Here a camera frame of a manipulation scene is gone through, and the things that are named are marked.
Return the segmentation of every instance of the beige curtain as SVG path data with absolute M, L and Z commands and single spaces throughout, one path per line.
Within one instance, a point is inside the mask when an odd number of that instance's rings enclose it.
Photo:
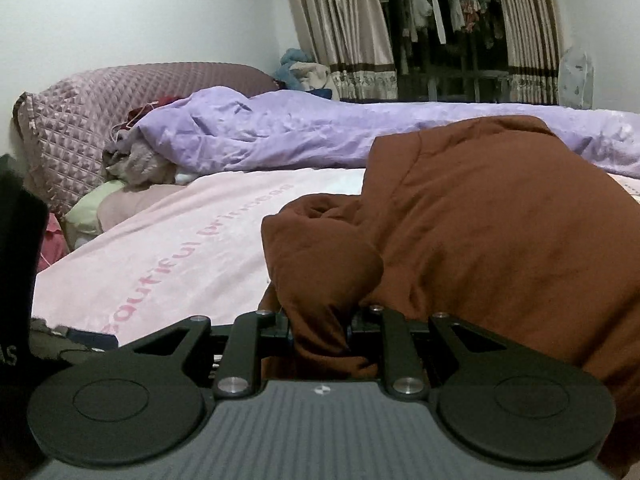
M 552 0 L 502 0 L 511 101 L 558 104 L 560 61 Z
M 331 69 L 341 99 L 398 98 L 398 80 L 379 0 L 289 3 L 300 48 Z

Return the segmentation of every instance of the gray ribbed surface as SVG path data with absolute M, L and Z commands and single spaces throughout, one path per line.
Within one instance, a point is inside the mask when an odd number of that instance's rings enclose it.
M 606 480 L 595 464 L 517 472 L 450 442 L 430 412 L 376 383 L 271 381 L 253 399 L 221 403 L 186 446 L 146 465 L 92 471 L 53 461 L 37 480 Z

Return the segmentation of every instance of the purple comforter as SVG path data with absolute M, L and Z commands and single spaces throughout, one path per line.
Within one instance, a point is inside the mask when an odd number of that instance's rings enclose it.
M 640 178 L 640 116 L 524 104 L 356 105 L 283 90 L 252 98 L 200 90 L 153 110 L 138 126 L 151 147 L 197 174 L 364 168 L 376 136 L 490 115 L 539 117 L 574 152 L 609 173 Z

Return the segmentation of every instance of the brown garment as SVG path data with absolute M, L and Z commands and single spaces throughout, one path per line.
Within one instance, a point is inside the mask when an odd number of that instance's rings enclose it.
M 262 240 L 260 306 L 283 307 L 296 349 L 268 376 L 373 376 L 344 336 L 358 306 L 445 311 L 602 380 L 618 418 L 600 458 L 640 459 L 640 208 L 539 119 L 379 137 L 360 196 L 295 200 Z

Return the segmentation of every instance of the pink quilted headboard cover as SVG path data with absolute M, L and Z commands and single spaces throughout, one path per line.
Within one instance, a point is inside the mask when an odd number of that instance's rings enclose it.
M 104 182 L 102 150 L 114 124 L 165 95 L 227 86 L 247 97 L 277 90 L 255 68 L 228 63 L 158 63 L 75 74 L 14 106 L 35 192 L 61 217 Z

